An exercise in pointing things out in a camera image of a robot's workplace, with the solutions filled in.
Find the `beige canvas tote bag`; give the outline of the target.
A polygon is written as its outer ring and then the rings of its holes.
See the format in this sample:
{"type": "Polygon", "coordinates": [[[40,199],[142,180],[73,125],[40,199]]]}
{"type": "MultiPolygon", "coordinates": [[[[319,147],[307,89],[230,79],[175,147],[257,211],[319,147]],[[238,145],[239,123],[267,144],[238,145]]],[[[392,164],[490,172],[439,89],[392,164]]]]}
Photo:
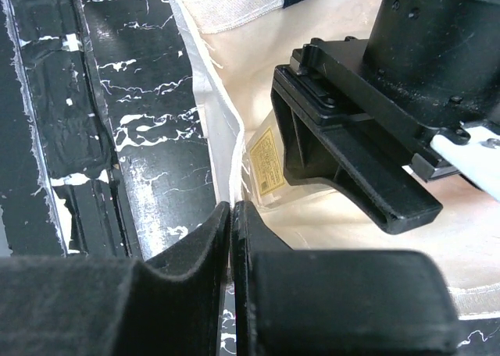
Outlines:
{"type": "Polygon", "coordinates": [[[499,0],[169,0],[216,196],[298,249],[432,257],[499,314],[499,0]]]}

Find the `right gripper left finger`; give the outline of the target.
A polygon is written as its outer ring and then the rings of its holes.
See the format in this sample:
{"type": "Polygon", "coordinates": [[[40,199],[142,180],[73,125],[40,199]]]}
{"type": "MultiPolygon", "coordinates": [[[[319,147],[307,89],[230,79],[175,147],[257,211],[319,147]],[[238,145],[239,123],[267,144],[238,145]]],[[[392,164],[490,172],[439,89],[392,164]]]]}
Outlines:
{"type": "Polygon", "coordinates": [[[154,258],[1,260],[4,355],[216,355],[230,206],[154,258]]]}

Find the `clear square bottle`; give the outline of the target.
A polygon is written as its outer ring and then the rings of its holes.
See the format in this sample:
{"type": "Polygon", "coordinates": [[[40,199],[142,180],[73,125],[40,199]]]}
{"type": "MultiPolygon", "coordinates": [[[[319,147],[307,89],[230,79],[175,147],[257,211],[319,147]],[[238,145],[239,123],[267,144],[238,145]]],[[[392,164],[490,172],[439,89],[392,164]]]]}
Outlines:
{"type": "Polygon", "coordinates": [[[242,178],[247,199],[265,211],[303,198],[317,198],[335,192],[324,184],[292,186],[285,179],[284,145],[273,112],[247,143],[242,178]]]}

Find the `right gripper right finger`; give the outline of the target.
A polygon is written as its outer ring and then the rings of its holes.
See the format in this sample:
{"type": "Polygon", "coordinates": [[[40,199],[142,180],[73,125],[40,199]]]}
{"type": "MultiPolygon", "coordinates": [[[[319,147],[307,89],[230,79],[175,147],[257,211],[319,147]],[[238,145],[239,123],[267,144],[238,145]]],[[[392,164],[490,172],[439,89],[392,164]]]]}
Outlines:
{"type": "Polygon", "coordinates": [[[295,250],[249,201],[231,230],[240,355],[453,355],[445,280],[408,250],[295,250]]]}

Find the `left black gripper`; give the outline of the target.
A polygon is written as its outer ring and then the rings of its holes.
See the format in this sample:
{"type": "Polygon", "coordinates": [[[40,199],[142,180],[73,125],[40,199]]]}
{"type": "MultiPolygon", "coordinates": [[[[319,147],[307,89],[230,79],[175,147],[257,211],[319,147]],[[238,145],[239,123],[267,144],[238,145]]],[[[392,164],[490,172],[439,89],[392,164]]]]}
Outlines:
{"type": "Polygon", "coordinates": [[[313,78],[273,72],[285,178],[333,187],[404,233],[443,209],[405,166],[424,180],[458,173],[434,137],[464,147],[469,126],[499,129],[499,0],[382,0],[368,39],[314,38],[291,68],[313,78]]]}

